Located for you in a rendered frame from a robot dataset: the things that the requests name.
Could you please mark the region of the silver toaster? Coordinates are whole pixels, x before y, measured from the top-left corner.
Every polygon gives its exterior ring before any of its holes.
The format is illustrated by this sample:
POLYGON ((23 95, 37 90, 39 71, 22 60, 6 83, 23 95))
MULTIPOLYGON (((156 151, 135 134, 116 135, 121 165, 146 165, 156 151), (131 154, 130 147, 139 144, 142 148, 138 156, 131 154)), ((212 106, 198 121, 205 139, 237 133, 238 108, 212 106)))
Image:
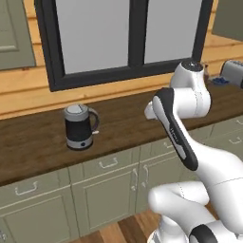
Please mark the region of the silver toaster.
POLYGON ((221 67, 220 76, 231 84, 243 89, 243 63, 240 61, 228 60, 221 67))

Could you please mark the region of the grey-green cupboard door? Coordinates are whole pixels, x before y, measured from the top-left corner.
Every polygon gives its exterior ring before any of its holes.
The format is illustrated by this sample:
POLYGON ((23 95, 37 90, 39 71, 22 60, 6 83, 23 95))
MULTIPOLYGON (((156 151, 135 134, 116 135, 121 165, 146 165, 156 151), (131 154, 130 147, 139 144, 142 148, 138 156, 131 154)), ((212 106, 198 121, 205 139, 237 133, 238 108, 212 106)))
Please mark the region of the grey-green cupboard door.
POLYGON ((137 190, 132 191, 137 163, 73 183, 72 193, 80 236, 90 234, 135 213, 137 190))
POLYGON ((0 208, 0 243, 69 243, 79 237, 69 187, 0 208))
POLYGON ((192 180, 198 180, 197 175, 188 170, 175 153, 140 161, 136 213, 138 214, 148 209, 148 192, 153 187, 166 183, 192 180), (145 176, 144 165, 147 165, 149 170, 146 188, 141 185, 145 176))

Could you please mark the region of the blue dish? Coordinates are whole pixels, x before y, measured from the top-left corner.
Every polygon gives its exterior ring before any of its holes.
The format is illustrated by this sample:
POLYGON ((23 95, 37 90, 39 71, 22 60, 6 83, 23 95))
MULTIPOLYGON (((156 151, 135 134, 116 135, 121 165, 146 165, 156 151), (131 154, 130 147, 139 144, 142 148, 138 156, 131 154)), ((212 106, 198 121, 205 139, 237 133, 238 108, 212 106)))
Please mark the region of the blue dish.
POLYGON ((215 85, 226 85, 229 83, 229 81, 225 80, 222 77, 216 77, 212 79, 213 84, 215 85))

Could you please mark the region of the grey-green drawer front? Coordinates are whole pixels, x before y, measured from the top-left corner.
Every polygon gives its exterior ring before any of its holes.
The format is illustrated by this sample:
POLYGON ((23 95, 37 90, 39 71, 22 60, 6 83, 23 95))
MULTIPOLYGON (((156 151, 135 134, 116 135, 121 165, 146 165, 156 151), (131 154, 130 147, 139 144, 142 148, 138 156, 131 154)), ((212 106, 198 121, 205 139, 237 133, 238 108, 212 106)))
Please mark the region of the grey-green drawer front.
POLYGON ((139 147, 130 148, 114 154, 110 154, 104 157, 97 159, 92 159, 85 161, 68 168, 70 174, 70 180, 72 183, 80 182, 86 179, 98 177, 106 173, 113 172, 115 170, 124 168, 131 164, 137 163, 140 158, 140 149, 139 147), (113 158, 117 158, 118 164, 111 168, 102 169, 99 166, 99 161, 104 163, 110 162, 113 158))
POLYGON ((228 133, 232 133, 233 131, 236 131, 236 130, 243 129, 243 125, 237 123, 236 120, 243 122, 243 115, 235 117, 235 118, 231 118, 226 121, 221 121, 221 122, 215 123, 213 125, 214 128, 211 133, 211 137, 217 137, 217 136, 225 135, 228 133))
POLYGON ((164 143, 172 144, 171 141, 166 138, 162 140, 155 140, 146 144, 143 144, 140 147, 140 161, 145 161, 148 159, 153 159, 155 157, 164 156, 175 151, 173 148, 167 149, 164 147, 164 143))
POLYGON ((199 127, 189 131, 190 136, 199 143, 204 143, 210 136, 213 131, 212 125, 207 125, 199 127))
POLYGON ((204 144, 231 152, 243 160, 243 129, 214 138, 209 138, 204 142, 204 144), (236 137, 241 138, 242 142, 239 144, 231 144, 229 140, 235 140, 236 137))
POLYGON ((62 189, 70 183, 68 170, 66 168, 54 172, 42 174, 37 177, 24 179, 12 184, 0 187, 0 208, 31 199, 36 196, 45 195, 52 191, 62 189), (17 196, 14 192, 15 187, 20 191, 28 190, 32 183, 38 181, 38 189, 35 192, 17 196))

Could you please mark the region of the grey-green wall cupboard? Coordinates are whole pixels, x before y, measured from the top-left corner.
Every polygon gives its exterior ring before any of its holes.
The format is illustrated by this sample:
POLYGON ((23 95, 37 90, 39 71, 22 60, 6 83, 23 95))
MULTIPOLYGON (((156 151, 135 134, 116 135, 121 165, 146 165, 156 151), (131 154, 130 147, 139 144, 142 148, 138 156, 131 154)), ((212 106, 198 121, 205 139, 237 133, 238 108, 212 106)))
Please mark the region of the grey-green wall cupboard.
POLYGON ((0 0, 0 70, 35 66, 23 0, 0 0))
POLYGON ((243 42, 243 0, 218 0, 212 34, 243 42))

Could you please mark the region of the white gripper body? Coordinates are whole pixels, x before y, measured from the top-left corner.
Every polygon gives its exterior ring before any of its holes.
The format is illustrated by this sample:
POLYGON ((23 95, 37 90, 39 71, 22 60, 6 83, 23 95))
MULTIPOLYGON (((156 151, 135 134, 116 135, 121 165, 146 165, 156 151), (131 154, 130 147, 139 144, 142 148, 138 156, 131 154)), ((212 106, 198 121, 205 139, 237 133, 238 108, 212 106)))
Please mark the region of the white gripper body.
POLYGON ((149 102, 145 109, 144 109, 144 115, 146 117, 147 120, 156 120, 157 116, 153 110, 153 103, 149 102))

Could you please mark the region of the black and silver electric kettle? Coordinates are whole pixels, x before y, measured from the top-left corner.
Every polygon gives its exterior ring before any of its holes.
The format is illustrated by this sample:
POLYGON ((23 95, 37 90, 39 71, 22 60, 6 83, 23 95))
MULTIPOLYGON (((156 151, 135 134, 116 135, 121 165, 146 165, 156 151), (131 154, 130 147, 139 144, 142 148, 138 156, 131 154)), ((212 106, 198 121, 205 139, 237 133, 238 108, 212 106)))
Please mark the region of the black and silver electric kettle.
POLYGON ((93 144, 93 133, 100 119, 96 110, 84 104, 72 104, 64 109, 66 145, 72 150, 85 150, 93 144))

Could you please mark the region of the black framed window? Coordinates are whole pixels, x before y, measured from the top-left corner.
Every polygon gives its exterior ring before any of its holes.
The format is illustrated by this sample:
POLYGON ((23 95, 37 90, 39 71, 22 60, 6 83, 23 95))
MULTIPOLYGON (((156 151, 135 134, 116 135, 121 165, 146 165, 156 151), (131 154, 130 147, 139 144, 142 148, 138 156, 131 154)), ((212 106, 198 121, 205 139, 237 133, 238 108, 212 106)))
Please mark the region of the black framed window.
POLYGON ((34 0, 52 91, 200 61, 214 0, 34 0))

